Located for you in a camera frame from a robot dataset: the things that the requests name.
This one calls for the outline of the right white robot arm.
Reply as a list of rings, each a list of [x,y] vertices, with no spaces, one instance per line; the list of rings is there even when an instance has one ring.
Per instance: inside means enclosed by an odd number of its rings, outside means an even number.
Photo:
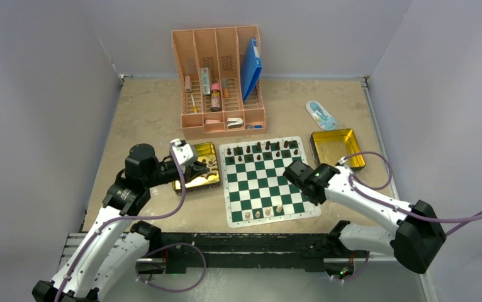
[[[447,237],[433,207],[422,200],[411,204],[385,196],[354,182],[353,175],[345,166],[321,164],[312,169],[299,160],[283,173],[312,204],[332,201],[376,222],[362,226],[339,221],[327,236],[332,254],[375,252],[393,256],[414,273],[426,273]]]

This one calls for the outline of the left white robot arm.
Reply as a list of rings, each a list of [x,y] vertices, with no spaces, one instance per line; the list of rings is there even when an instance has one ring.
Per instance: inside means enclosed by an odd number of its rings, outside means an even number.
[[[186,194],[186,183],[209,171],[198,161],[195,147],[184,140],[172,140],[169,152],[159,160],[147,143],[130,149],[94,225],[58,273],[37,282],[32,290],[35,301],[103,301],[139,258],[155,257],[164,250],[161,230],[149,222],[174,215],[185,198],[167,214],[140,216],[151,198],[150,189],[179,181]]]

